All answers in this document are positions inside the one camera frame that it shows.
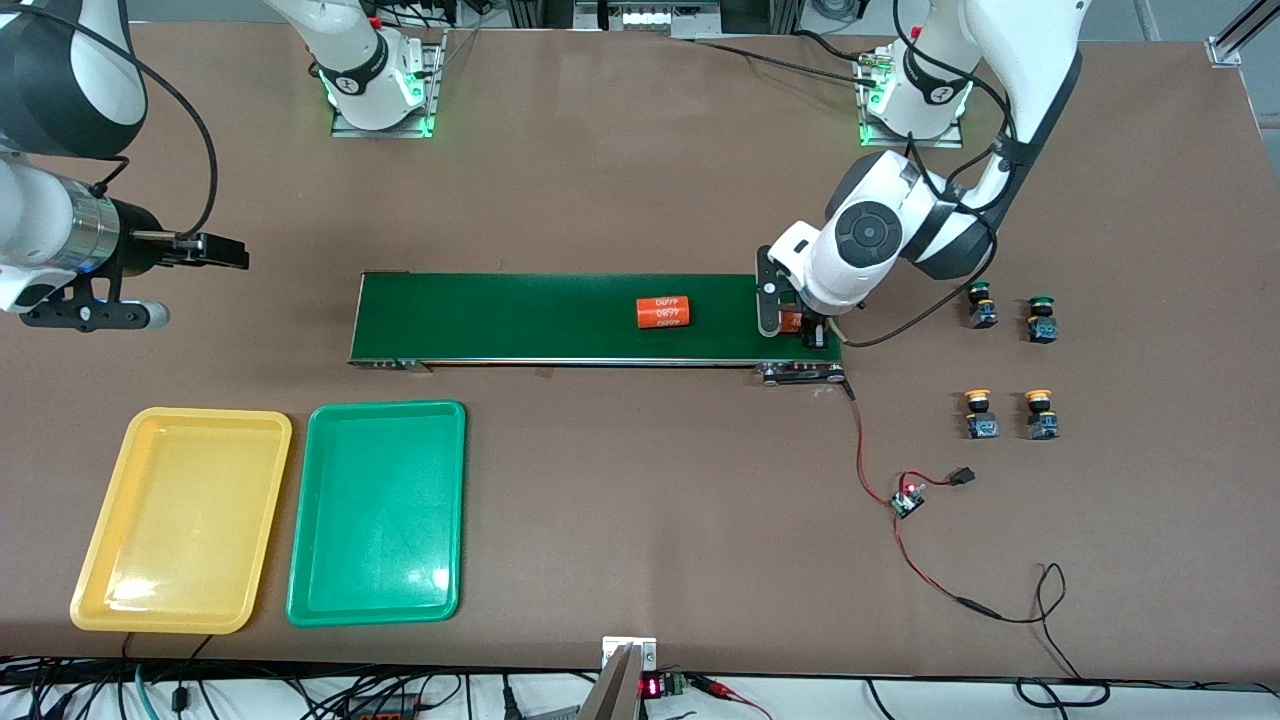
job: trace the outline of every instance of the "metal bracket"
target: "metal bracket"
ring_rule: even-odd
[[[1217,37],[1210,36],[1204,41],[1204,53],[1208,54],[1208,64],[1215,68],[1239,68],[1243,64],[1239,51],[1222,53],[1222,46],[1219,44]]]
[[[1204,42],[1208,60],[1215,68],[1240,67],[1240,50],[1257,37],[1271,20],[1280,17],[1280,0],[1254,0],[1240,10],[1222,32]]]
[[[852,63],[854,76],[859,78],[870,78],[876,81],[876,87],[867,87],[859,85],[855,90],[858,97],[858,140],[859,145],[863,147],[902,147],[906,145],[906,138],[897,135],[896,132],[888,129],[888,126],[883,120],[868,111],[868,106],[881,101],[877,94],[883,94],[884,87],[890,79],[892,79],[892,70],[886,70],[882,67],[867,68],[861,63]],[[964,90],[965,99],[973,90],[969,86]],[[960,131],[960,115],[964,114],[965,100],[960,101],[960,108],[956,113],[955,119],[951,120],[951,126],[937,137],[928,140],[916,140],[915,145],[918,147],[964,147],[964,133]]]
[[[600,667],[609,664],[609,659],[620,647],[636,646],[644,660],[641,670],[652,673],[658,669],[658,641],[657,638],[632,638],[625,635],[605,635],[600,642]]]
[[[365,370],[408,370],[410,373],[422,373],[430,374],[431,366],[424,364],[421,360],[358,360],[351,361],[348,365],[361,368]]]
[[[764,378],[764,387],[845,382],[845,368],[838,363],[760,363],[755,372]]]
[[[755,251],[755,318],[764,337],[782,331],[782,293],[791,290],[782,266],[769,260],[769,246],[762,245]]]

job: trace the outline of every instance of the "brown table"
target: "brown table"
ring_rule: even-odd
[[[0,652],[114,655],[67,605],[124,428],[147,406],[275,409],[296,433],[251,623],[209,656],[590,667],[605,634],[721,671],[1052,674],[1032,629],[940,597],[854,475],[849,402],[736,370],[344,364],[365,269],[750,272],[820,220],[861,150],[847,86],[622,33],[486,32],[451,68],[431,141],[333,141],[282,26],[143,26],[138,54],[218,141],[209,228],[253,269],[155,270],[159,333],[79,336],[4,318]],[[745,45],[841,69],[813,45]],[[906,524],[940,582],[1007,615],[1036,562],[1069,594],[1055,637],[1093,676],[1280,679],[1280,227],[1239,76],[1199,45],[1087,45],[1084,77],[1002,232],[1004,322],[956,304],[846,352],[868,471],[973,466]],[[159,91],[113,195],[183,225],[204,199],[189,122]],[[974,101],[974,136],[993,127]],[[969,152],[937,152],[940,169]],[[56,164],[86,178],[101,168]],[[868,337],[946,286],[902,266],[845,322]],[[1064,338],[1021,341],[1025,299]],[[964,439],[959,393],[1005,434]],[[1023,439],[1050,387],[1065,437]],[[438,625],[300,630],[283,614],[307,415],[453,397],[470,418],[462,603]],[[141,637],[186,655],[189,637]]]

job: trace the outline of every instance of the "white robotic arm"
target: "white robotic arm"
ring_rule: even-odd
[[[936,279],[963,277],[983,261],[992,242],[986,224],[1000,227],[1075,87],[1089,1],[934,0],[919,50],[966,72],[986,58],[1009,92],[1012,124],[996,138],[978,184],[960,196],[964,208],[938,197],[923,176],[928,170],[910,158],[886,151],[854,163],[827,205],[826,225],[795,223],[768,251],[810,315],[849,311],[899,256]],[[963,101],[963,78],[901,40],[893,58],[895,70],[909,69],[895,72],[882,118],[900,132],[938,135]],[[929,179],[946,190],[945,178]],[[986,224],[974,218],[978,211]],[[778,327],[765,315],[769,305],[776,299],[762,304],[764,334]]]
[[[303,36],[352,126],[383,129],[424,105],[421,41],[375,29],[357,0],[266,3]],[[123,277],[155,265],[247,268],[248,254],[218,236],[166,232],[102,187],[27,161],[118,159],[142,128],[138,69],[90,33],[132,53],[124,0],[0,4],[0,310],[82,332],[163,327],[163,305],[120,300]],[[95,278],[109,281],[106,299],[93,296]]]
[[[360,129],[385,129],[426,101],[422,41],[375,29],[357,0],[264,0],[306,41],[330,102]]]

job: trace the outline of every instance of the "mounting plate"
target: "mounting plate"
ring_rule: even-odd
[[[626,635],[604,635],[600,642],[600,667],[603,669],[609,664],[609,659],[617,652],[620,647],[625,646],[637,646],[644,653],[644,671],[652,673],[658,669],[658,639],[657,638],[632,638]]]

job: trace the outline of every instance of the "green tray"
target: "green tray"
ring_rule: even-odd
[[[311,415],[285,614],[301,628],[434,623],[458,606],[466,410],[452,400]]]
[[[664,295],[692,322],[639,329],[636,299]],[[742,368],[840,363],[840,346],[762,336],[755,275],[365,273],[351,361]]]

